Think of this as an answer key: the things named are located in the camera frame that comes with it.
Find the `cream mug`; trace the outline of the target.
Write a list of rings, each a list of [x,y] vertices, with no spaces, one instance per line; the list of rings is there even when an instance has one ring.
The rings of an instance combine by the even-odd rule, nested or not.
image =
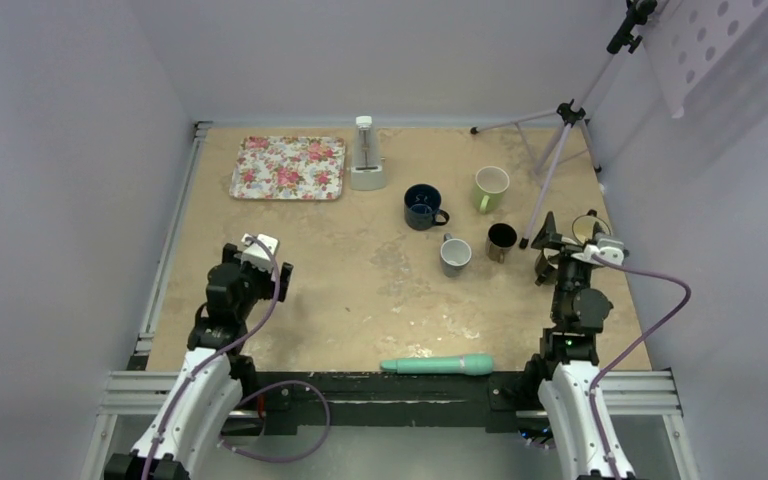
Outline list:
[[[595,209],[579,215],[571,223],[573,239],[580,245],[593,240],[597,234],[612,236],[613,232],[608,221],[599,216]]]

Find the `perforated music stand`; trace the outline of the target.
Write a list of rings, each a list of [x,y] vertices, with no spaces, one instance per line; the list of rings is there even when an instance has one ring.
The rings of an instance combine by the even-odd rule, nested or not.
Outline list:
[[[550,115],[578,126],[609,215],[637,254],[689,232],[711,198],[690,186],[768,116],[768,1],[630,1],[592,85]]]

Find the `brown mug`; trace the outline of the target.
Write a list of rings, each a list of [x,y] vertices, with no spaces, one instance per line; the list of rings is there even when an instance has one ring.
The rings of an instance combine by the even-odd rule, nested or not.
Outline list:
[[[485,253],[490,260],[503,263],[518,240],[517,231],[511,225],[495,223],[487,231]]]

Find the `green mug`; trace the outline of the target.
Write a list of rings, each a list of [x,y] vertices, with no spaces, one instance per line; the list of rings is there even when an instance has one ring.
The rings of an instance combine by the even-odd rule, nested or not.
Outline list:
[[[508,173],[497,166],[479,169],[474,176],[471,201],[480,214],[487,214],[498,208],[510,187]]]

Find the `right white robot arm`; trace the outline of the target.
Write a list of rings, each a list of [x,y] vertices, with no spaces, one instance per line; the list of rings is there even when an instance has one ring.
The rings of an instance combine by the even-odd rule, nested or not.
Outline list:
[[[591,286],[601,260],[624,259],[624,245],[608,235],[598,221],[591,237],[574,243],[558,231],[548,212],[531,241],[540,252],[556,253],[550,320],[543,333],[538,370],[524,376],[521,392],[536,407],[544,407],[560,456],[564,479],[635,479],[608,412],[600,385],[596,339],[613,310],[613,303]]]

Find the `teal cylindrical tool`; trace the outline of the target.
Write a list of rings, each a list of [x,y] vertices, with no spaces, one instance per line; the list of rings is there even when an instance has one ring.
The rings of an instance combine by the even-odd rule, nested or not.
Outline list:
[[[488,354],[389,359],[382,360],[379,367],[383,372],[400,375],[484,376],[495,369],[493,357]]]

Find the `dark blue mug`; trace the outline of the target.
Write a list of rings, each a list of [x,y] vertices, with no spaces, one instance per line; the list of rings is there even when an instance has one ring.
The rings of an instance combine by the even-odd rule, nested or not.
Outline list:
[[[425,231],[447,225],[450,215],[441,209],[442,196],[438,189],[428,184],[409,187],[403,198],[404,220],[414,230]]]

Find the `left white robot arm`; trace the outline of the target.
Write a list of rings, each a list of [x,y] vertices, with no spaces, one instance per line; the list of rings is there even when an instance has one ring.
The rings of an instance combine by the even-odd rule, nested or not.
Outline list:
[[[233,408],[257,399],[256,370],[242,346],[252,332],[246,321],[259,301],[268,311],[287,294],[293,267],[279,264],[278,239],[245,235],[227,244],[207,274],[206,300],[195,314],[172,388],[150,426],[127,453],[114,453],[105,479],[193,479],[218,442]]]

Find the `grey mug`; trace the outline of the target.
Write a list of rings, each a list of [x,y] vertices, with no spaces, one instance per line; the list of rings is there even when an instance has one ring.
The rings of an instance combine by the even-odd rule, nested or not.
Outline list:
[[[466,241],[446,233],[440,246],[439,258],[443,274],[455,278],[471,261],[472,249]]]

